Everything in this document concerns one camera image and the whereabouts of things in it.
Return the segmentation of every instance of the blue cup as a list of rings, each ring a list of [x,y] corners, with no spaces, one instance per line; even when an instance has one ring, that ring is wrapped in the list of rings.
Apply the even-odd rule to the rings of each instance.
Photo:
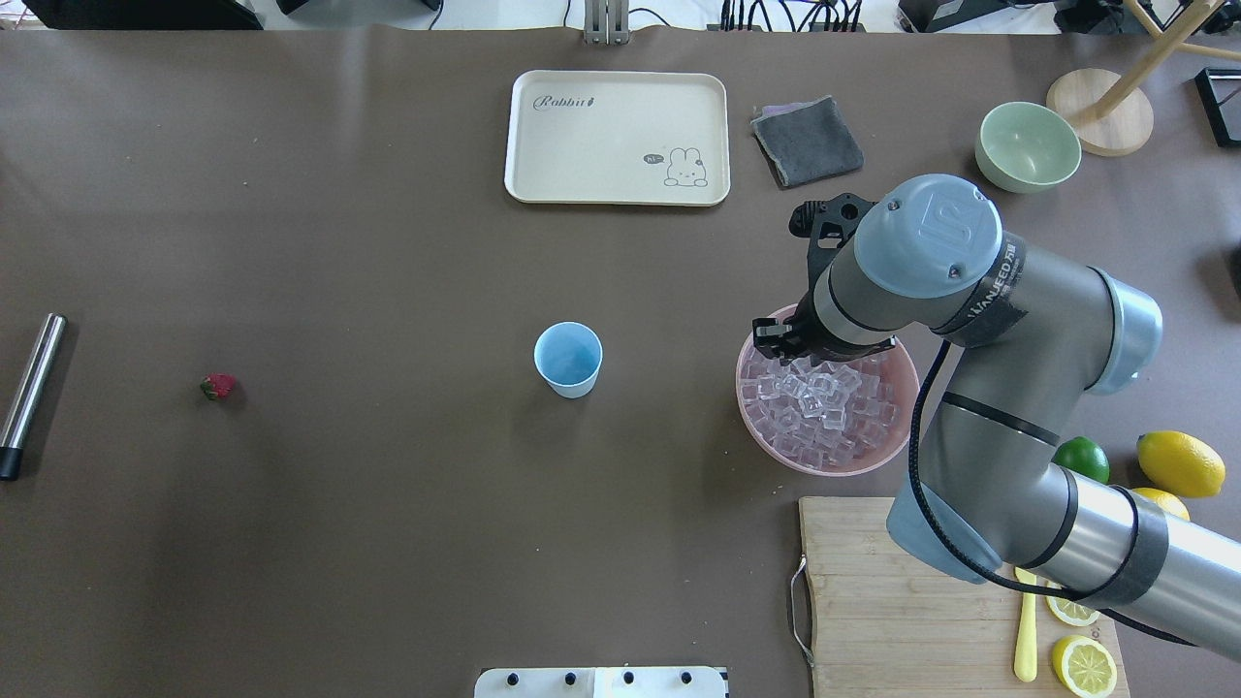
[[[535,342],[539,375],[563,397],[581,397],[594,388],[603,364],[603,344],[582,323],[557,323]]]

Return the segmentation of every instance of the yellow knife handle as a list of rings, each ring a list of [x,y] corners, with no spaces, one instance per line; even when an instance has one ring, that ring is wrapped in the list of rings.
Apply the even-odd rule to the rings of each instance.
[[[1034,621],[1034,594],[1021,595],[1021,622],[1016,628],[1013,673],[1026,683],[1039,676],[1039,652]]]

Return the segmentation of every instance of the green bowl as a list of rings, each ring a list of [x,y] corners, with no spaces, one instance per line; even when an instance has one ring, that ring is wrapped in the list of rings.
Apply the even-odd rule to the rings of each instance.
[[[1006,102],[983,118],[974,159],[995,186],[1033,194],[1072,176],[1082,147],[1060,114],[1041,104]]]

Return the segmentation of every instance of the strawberry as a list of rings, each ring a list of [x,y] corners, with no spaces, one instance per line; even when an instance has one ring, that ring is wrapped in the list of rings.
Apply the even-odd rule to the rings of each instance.
[[[228,374],[207,374],[207,378],[202,379],[199,388],[207,396],[207,400],[212,402],[216,400],[223,400],[228,397],[232,389],[237,385],[237,379]]]

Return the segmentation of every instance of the pink bowl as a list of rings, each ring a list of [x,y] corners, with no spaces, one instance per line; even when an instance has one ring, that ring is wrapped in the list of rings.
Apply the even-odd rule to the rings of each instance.
[[[794,309],[797,309],[795,304],[788,306],[776,310],[768,317],[784,319],[792,315]],[[824,477],[861,474],[891,461],[897,453],[901,452],[902,448],[905,448],[905,445],[908,443],[910,416],[913,412],[913,402],[918,396],[920,386],[917,369],[913,366],[913,360],[910,358],[910,353],[905,349],[905,345],[901,344],[900,339],[896,340],[896,347],[887,351],[886,360],[881,364],[880,370],[881,384],[892,386],[892,402],[901,410],[896,424],[887,430],[887,437],[884,443],[879,445],[879,447],[860,456],[855,456],[853,461],[844,466],[833,467],[830,469],[817,469],[789,460],[783,453],[776,451],[771,443],[767,443],[762,435],[758,433],[758,430],[755,428],[750,415],[746,414],[746,401],[741,395],[742,370],[755,354],[757,354],[757,351],[755,350],[753,338],[747,337],[745,344],[741,347],[741,354],[737,356],[737,369],[733,380],[737,390],[737,409],[741,410],[741,419],[745,421],[750,435],[758,442],[758,446],[761,446],[763,451],[769,453],[771,457],[776,458],[781,463],[784,463],[798,472]]]

